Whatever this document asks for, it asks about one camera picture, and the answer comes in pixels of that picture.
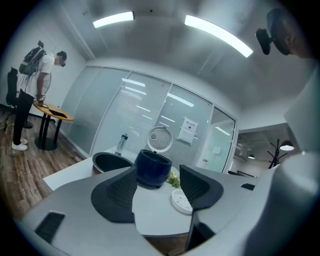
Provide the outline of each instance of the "black bowl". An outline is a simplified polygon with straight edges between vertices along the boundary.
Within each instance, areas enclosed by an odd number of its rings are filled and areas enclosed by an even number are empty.
[[[92,174],[97,175],[101,173],[106,173],[112,170],[121,169],[124,167],[131,167],[134,164],[119,155],[112,153],[100,152],[96,153],[92,157],[93,167]]]

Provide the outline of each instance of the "backpack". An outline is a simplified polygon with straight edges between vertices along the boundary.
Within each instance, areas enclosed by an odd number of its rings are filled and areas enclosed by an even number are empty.
[[[39,60],[46,54],[43,44],[37,48],[32,49],[23,59],[19,72],[24,75],[31,76],[37,71]]]

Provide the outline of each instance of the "white sneakers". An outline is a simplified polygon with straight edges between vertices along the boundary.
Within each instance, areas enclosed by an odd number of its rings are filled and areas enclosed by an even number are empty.
[[[16,145],[14,144],[14,142],[12,142],[11,147],[14,150],[20,150],[20,151],[25,151],[27,150],[28,146],[26,145],[28,143],[28,141],[25,138],[21,138],[20,139],[20,144]]]

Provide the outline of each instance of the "black mesh chair back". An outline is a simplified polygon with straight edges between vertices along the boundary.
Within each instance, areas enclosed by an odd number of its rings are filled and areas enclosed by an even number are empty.
[[[121,174],[98,184],[91,193],[91,202],[97,212],[111,222],[134,223],[132,201],[136,189],[137,171],[132,166]]]
[[[8,93],[6,94],[5,101],[8,105],[17,105],[17,81],[18,81],[18,70],[11,68],[8,73]]]
[[[180,185],[193,211],[213,206],[224,193],[218,181],[185,165],[180,165]]]

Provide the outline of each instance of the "plastic bottle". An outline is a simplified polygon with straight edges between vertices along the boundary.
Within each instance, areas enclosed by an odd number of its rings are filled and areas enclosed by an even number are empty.
[[[119,144],[116,147],[116,151],[115,151],[116,155],[121,156],[122,151],[124,150],[125,144],[127,142],[127,139],[128,139],[128,134],[127,133],[122,134]]]

